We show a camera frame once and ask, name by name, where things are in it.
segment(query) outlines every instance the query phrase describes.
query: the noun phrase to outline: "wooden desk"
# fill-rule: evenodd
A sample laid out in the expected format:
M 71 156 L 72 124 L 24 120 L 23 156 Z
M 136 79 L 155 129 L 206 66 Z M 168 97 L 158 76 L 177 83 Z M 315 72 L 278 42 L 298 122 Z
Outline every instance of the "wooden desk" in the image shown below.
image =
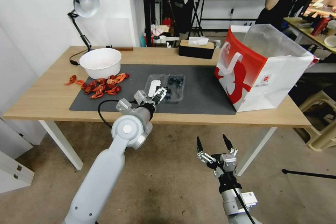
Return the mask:
M 6 119 L 39 120 L 50 136 L 70 159 L 77 169 L 83 163 L 70 146 L 54 121 L 95 121 L 101 119 L 96 111 L 70 111 L 69 107 L 77 96 L 80 86 L 65 86 L 71 75 L 86 80 L 88 75 L 80 66 L 69 63 L 69 57 L 84 47 L 70 47 L 4 114 Z M 213 58 L 198 59 L 182 57 L 175 48 L 134 48 L 123 51 L 122 64 L 161 64 L 161 65 L 216 65 L 219 49 Z M 104 118 L 113 122 L 121 116 L 118 112 L 102 112 Z M 197 125 L 250 125 L 271 127 L 263 131 L 256 145 L 240 162 L 240 175 L 267 142 L 276 127 L 308 127 L 309 121 L 299 108 L 287 96 L 277 109 L 239 112 L 236 115 L 195 115 L 195 114 L 154 114 L 152 123 L 161 124 L 197 124 Z
M 326 38 L 325 35 L 321 36 L 313 36 L 311 32 L 313 31 L 312 28 L 300 27 L 298 25 L 306 23 L 301 17 L 285 17 L 284 20 L 289 24 L 290 27 L 294 28 L 295 30 L 300 32 L 300 36 L 298 36 L 295 40 L 296 43 L 299 43 L 302 39 L 302 36 L 305 36 L 307 39 L 312 41 L 313 44 L 317 44 L 331 53 L 336 53 L 336 47 L 327 46 L 324 43 L 324 39 Z

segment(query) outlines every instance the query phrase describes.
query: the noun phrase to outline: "stool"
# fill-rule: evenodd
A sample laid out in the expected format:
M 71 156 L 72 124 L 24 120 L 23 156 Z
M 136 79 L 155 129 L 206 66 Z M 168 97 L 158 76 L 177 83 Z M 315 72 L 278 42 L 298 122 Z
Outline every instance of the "stool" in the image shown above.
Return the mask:
M 322 103 L 328 104 L 336 113 L 336 85 L 328 86 L 322 91 L 312 95 L 304 103 L 302 103 L 299 108 L 302 112 L 305 112 L 312 105 Z M 304 130 L 310 135 L 310 140 L 307 142 L 307 145 L 315 151 L 322 151 L 336 145 L 335 119 L 321 131 L 317 130 L 314 126 Z

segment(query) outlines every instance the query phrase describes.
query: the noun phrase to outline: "red and white bag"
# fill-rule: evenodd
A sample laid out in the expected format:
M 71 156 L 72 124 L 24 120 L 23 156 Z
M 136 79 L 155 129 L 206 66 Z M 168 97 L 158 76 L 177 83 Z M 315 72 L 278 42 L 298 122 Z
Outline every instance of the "red and white bag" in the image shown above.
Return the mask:
M 243 42 L 233 33 L 245 36 Z M 231 26 L 215 75 L 238 112 L 274 109 L 313 59 L 270 24 Z

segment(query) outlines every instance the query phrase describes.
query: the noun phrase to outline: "lamp shade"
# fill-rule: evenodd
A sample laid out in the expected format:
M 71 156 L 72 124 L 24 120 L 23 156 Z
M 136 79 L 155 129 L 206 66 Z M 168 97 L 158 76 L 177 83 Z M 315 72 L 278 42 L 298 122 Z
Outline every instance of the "lamp shade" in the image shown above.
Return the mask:
M 73 0 L 76 13 L 84 18 L 92 17 L 99 9 L 99 0 Z

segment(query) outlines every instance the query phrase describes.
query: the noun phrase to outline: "plastic bowl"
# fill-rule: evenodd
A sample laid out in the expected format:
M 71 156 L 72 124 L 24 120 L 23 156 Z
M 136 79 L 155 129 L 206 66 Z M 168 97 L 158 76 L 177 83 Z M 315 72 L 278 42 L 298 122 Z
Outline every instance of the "plastic bowl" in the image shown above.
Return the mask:
M 79 64 L 92 79 L 108 78 L 120 71 L 121 53 L 112 48 L 100 48 L 85 53 Z
M 326 37 L 324 43 L 330 47 L 336 47 L 336 36 Z

